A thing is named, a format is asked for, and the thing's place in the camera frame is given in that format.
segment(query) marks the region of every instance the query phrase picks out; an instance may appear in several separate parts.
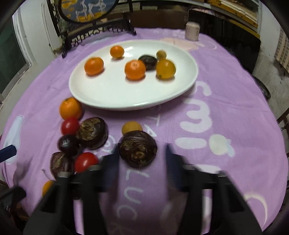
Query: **dark brown chestnut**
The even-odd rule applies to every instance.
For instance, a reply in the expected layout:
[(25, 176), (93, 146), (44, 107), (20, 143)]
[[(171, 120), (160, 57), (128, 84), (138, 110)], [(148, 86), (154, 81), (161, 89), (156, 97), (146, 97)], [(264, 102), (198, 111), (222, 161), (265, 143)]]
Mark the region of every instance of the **dark brown chestnut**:
[(140, 58), (138, 58), (145, 64), (146, 70), (153, 70), (155, 69), (155, 66), (157, 65), (157, 58), (150, 56), (150, 55), (142, 55)]
[(52, 154), (50, 159), (50, 171), (54, 178), (62, 171), (73, 173), (73, 162), (64, 152), (56, 152)]
[(155, 140), (144, 131), (130, 131), (118, 143), (118, 151), (125, 162), (134, 168), (150, 164), (157, 153)]
[(74, 135), (64, 135), (58, 140), (58, 148), (67, 156), (73, 157), (80, 150), (80, 142)]
[(108, 139), (108, 128), (105, 121), (99, 117), (92, 117), (80, 124), (77, 137), (82, 145), (89, 149), (102, 147)]

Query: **window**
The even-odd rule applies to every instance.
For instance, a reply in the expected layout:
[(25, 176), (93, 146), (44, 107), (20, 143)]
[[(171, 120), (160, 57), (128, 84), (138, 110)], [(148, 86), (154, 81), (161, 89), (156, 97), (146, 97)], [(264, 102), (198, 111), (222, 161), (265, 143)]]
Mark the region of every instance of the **window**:
[(0, 34), (0, 101), (7, 96), (28, 65), (15, 37), (12, 18)]

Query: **round painting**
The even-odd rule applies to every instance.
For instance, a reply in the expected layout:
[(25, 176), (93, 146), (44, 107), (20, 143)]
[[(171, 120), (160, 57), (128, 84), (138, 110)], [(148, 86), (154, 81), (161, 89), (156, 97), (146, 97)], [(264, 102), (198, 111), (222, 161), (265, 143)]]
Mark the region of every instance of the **round painting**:
[(60, 15), (68, 21), (87, 23), (109, 13), (118, 0), (60, 0)]

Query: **cherry tomato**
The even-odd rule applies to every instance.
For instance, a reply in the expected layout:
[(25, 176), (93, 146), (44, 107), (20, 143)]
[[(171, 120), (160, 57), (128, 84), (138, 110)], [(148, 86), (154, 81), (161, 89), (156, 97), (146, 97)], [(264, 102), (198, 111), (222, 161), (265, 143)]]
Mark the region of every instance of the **cherry tomato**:
[(63, 135), (75, 135), (79, 130), (79, 122), (75, 117), (69, 117), (63, 121), (61, 124), (61, 133)]
[(99, 163), (98, 158), (93, 153), (83, 153), (77, 157), (74, 163), (76, 173), (87, 170), (90, 166)]

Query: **purple tablecloth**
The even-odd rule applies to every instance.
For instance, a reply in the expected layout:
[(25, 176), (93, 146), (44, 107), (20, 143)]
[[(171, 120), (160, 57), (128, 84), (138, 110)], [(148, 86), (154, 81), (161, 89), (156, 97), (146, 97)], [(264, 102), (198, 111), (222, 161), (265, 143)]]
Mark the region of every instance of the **purple tablecloth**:
[[(184, 40), (184, 31), (136, 29), (137, 36), (113, 35), (86, 43), (57, 58), (34, 80), (15, 106), (0, 147), (14, 144), (17, 156), (1, 164), (9, 186), (27, 192), (22, 206), (33, 212), (47, 181), (52, 153), (61, 136), (59, 105), (71, 96), (68, 79), (75, 66), (90, 53), (112, 43), (131, 39), (172, 42), (196, 59), (199, 76), (193, 89), (154, 108), (112, 112), (85, 107), (82, 120), (99, 116), (109, 127), (106, 145), (93, 151), (110, 153), (128, 120), (138, 121), (155, 138), (157, 157), (144, 170), (121, 161), (118, 188), (101, 195), (101, 208), (110, 234), (175, 234), (186, 194), (167, 185), (165, 143), (203, 171), (228, 172), (252, 208), (262, 229), (277, 215), (286, 188), (288, 164), (276, 120), (253, 78), (223, 47), (206, 35), (198, 42)], [(204, 231), (210, 221), (210, 192), (204, 193)], [(77, 229), (83, 233), (81, 202), (75, 201)]]

